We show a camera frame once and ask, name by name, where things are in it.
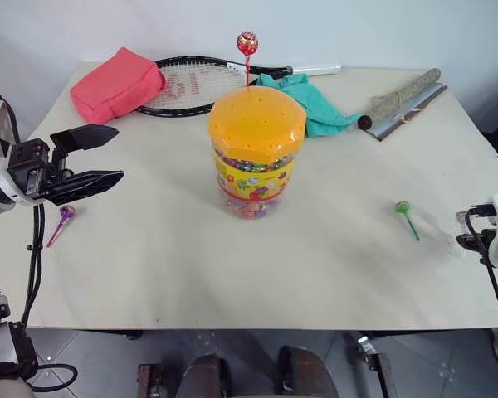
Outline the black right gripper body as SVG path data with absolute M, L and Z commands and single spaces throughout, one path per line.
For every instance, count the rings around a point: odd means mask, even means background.
M 489 230 L 483 229 L 477 236 L 478 240 L 471 233 L 461 234 L 456 238 L 456 242 L 465 250 L 479 253 L 481 256 L 479 262 L 485 265 L 485 257 L 489 250 Z

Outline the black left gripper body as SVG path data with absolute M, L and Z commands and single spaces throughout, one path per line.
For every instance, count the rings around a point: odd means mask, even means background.
M 35 138 L 12 147 L 7 172 L 25 195 L 46 194 L 74 173 L 66 167 L 67 154 Z

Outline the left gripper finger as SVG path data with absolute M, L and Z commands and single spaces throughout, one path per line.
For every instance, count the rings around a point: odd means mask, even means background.
M 100 124 L 87 124 L 51 134 L 50 138 L 55 144 L 51 162 L 58 166 L 69 153 L 104 146 L 118 134 L 118 129 Z
M 45 188 L 45 199 L 60 206 L 106 192 L 117 184 L 123 171 L 87 171 L 74 174 Z

